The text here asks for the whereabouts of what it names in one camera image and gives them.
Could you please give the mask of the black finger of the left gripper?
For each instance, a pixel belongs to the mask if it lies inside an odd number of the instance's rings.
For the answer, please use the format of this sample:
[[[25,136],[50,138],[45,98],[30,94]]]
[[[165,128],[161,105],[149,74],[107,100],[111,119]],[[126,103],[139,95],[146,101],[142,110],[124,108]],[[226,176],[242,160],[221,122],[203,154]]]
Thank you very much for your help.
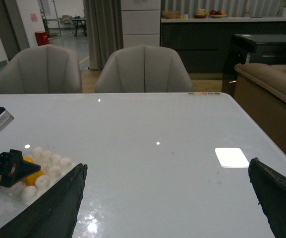
[[[10,188],[40,169],[40,165],[25,161],[21,151],[10,149],[9,152],[2,152],[0,154],[0,186]]]

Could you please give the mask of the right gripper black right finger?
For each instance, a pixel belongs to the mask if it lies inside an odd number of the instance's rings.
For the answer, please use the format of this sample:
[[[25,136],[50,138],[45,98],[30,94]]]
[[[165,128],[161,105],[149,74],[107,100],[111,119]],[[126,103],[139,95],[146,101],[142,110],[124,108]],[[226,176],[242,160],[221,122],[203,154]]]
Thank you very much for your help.
[[[259,204],[276,238],[286,238],[286,177],[251,159],[248,175]]]

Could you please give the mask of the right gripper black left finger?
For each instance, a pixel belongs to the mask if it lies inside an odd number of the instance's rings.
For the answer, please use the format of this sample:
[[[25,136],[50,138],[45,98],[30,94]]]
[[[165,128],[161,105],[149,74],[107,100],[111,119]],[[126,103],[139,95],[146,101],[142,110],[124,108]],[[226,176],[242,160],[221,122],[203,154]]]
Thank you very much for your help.
[[[0,238],[70,238],[87,177],[78,164],[27,209],[0,228]]]

